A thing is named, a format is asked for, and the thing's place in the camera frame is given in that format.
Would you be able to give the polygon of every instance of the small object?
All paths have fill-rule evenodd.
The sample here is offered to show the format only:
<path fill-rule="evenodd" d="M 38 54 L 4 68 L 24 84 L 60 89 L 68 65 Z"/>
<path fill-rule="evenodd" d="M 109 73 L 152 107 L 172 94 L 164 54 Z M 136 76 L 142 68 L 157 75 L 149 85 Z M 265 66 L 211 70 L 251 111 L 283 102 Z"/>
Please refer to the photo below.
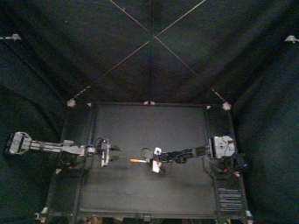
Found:
<path fill-rule="evenodd" d="M 293 35 L 289 35 L 285 38 L 284 42 L 293 42 L 295 43 L 295 42 L 299 42 L 299 39 Z"/>
<path fill-rule="evenodd" d="M 0 39 L 12 39 L 13 41 L 22 40 L 18 34 L 13 34 L 12 37 L 0 37 Z"/>
<path fill-rule="evenodd" d="M 227 101 L 223 103 L 221 106 L 223 106 L 224 110 L 229 110 L 231 109 L 231 104 Z"/>
<path fill-rule="evenodd" d="M 148 163 L 145 160 L 130 158 L 130 163 Z"/>
<path fill-rule="evenodd" d="M 66 105 L 69 108 L 73 108 L 76 106 L 76 101 L 73 98 L 66 101 Z"/>
<path fill-rule="evenodd" d="M 158 161 L 158 157 L 161 156 L 162 150 L 157 147 L 153 149 L 153 172 L 160 172 L 161 161 Z"/>

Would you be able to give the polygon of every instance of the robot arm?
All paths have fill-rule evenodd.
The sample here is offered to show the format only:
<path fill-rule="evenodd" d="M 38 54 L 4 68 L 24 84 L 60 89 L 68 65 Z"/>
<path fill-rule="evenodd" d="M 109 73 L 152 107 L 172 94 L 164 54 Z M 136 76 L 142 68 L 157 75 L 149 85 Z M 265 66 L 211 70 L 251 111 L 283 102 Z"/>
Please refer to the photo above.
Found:
<path fill-rule="evenodd" d="M 78 156 L 88 156 L 94 153 L 94 148 L 85 145 L 76 145 L 72 141 L 65 140 L 62 143 L 45 143 L 32 140 L 24 132 L 14 132 L 5 145 L 5 154 L 22 155 L 26 151 L 44 151 L 50 153 L 68 152 Z"/>
<path fill-rule="evenodd" d="M 108 140 L 98 138 L 97 145 L 77 145 L 73 141 L 64 140 L 62 143 L 45 143 L 34 141 L 24 132 L 14 132 L 6 141 L 4 152 L 6 155 L 22 155 L 26 151 L 49 152 L 52 154 L 64 154 L 69 158 L 101 156 L 101 166 L 109 162 L 109 151 L 118 151 Z"/>

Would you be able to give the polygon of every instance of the black fabric wall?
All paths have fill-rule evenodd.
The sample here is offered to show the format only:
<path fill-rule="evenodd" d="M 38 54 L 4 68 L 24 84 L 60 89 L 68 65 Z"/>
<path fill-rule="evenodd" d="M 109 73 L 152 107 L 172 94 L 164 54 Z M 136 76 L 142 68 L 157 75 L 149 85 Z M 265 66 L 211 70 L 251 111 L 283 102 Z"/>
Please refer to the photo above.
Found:
<path fill-rule="evenodd" d="M 240 150 L 251 173 L 247 196 L 256 223 L 299 221 L 299 45 L 284 44 L 235 104 Z"/>
<path fill-rule="evenodd" d="M 0 16 L 1 34 L 14 29 Z M 52 169 L 48 156 L 26 153 L 5 157 L 5 139 L 16 131 L 33 139 L 60 141 L 65 114 L 54 86 L 25 42 L 0 42 L 0 223 L 33 223 L 44 207 Z"/>

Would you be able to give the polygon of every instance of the orange object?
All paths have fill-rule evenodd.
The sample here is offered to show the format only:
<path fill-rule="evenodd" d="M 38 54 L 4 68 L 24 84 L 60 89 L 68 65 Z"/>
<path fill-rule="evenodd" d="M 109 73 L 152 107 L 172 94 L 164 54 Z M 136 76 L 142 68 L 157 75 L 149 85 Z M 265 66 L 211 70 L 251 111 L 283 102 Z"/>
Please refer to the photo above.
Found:
<path fill-rule="evenodd" d="M 130 158 L 130 163 L 146 163 L 146 161 Z"/>

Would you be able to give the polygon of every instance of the metal frame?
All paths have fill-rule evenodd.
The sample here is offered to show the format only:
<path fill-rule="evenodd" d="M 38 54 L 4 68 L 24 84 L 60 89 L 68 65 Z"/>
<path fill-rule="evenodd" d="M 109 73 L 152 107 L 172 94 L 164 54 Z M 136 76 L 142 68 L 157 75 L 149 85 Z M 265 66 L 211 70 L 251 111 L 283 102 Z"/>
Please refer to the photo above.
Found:
<path fill-rule="evenodd" d="M 233 129 L 232 129 L 232 123 L 231 123 L 231 114 L 228 111 L 224 111 L 220 105 L 215 105 L 215 107 L 207 108 L 205 105 L 196 105 L 196 104 L 157 104 L 154 106 L 146 106 L 141 103 L 113 103 L 113 102 L 100 102 L 100 103 L 92 103 L 92 107 L 89 109 L 89 114 L 88 114 L 88 142 L 90 141 L 90 137 L 92 137 L 92 131 L 93 131 L 93 116 L 94 116 L 94 110 L 93 107 L 94 105 L 126 105 L 126 106 L 144 106 L 144 107 L 204 107 L 205 108 L 205 133 L 207 133 L 207 140 L 209 138 L 209 136 L 216 135 L 217 133 L 213 133 L 213 130 L 211 129 L 211 120 L 212 115 L 211 115 L 211 109 L 217 109 L 224 115 L 225 115 L 225 119 L 228 121 L 228 133 L 231 133 L 232 138 L 235 139 L 233 136 Z M 77 217 L 82 217 L 82 216 L 90 216 L 90 215 L 96 215 L 96 216 L 101 216 L 101 217 L 110 217 L 112 213 L 86 213 L 86 212 L 81 212 L 78 211 L 78 206 L 80 206 L 80 195 L 81 195 L 81 183 L 84 181 L 84 175 L 86 173 L 86 171 L 89 170 L 89 168 L 86 168 L 81 174 L 78 175 L 77 178 L 77 184 L 73 188 L 73 191 L 76 191 L 74 193 L 74 199 L 73 199 L 73 205 L 72 205 L 72 209 L 69 210 L 69 213 L 60 213 L 57 211 L 52 211 L 52 197 L 53 195 L 53 188 L 57 184 L 57 174 L 53 173 L 52 176 L 52 182 L 50 182 L 50 190 L 49 190 L 49 196 L 46 199 L 46 207 L 49 208 L 49 213 L 48 213 L 48 217 L 46 217 L 46 222 L 45 223 L 50 223 L 50 220 L 53 217 L 57 216 L 64 216 L 68 217 L 69 219 L 69 223 L 70 224 L 76 224 L 76 220 Z M 193 215 L 192 218 L 193 219 L 215 219 L 219 221 L 219 223 L 224 223 L 227 219 L 232 219 L 232 220 L 240 220 L 243 223 L 247 222 L 247 210 L 248 210 L 248 204 L 247 204 L 247 197 L 245 197 L 245 190 L 244 190 L 244 185 L 243 185 L 243 178 L 241 176 L 239 177 L 237 180 L 235 180 L 235 182 L 237 183 L 237 191 L 239 191 L 239 195 L 241 198 L 241 209 L 239 212 L 235 213 L 224 213 L 220 211 L 221 209 L 221 204 L 220 204 L 220 189 L 219 186 L 223 185 L 223 181 L 228 181 L 225 179 L 212 179 L 213 182 L 213 192 L 215 192 L 215 205 L 217 208 L 217 212 L 213 215 Z M 134 219 L 148 219 L 148 217 L 150 217 L 150 219 L 189 219 L 191 216 L 189 215 L 169 215 L 169 214 L 149 214 L 149 213 L 126 213 L 125 215 L 120 215 L 117 212 L 114 213 L 114 216 L 117 217 L 126 217 L 126 218 L 134 218 Z"/>

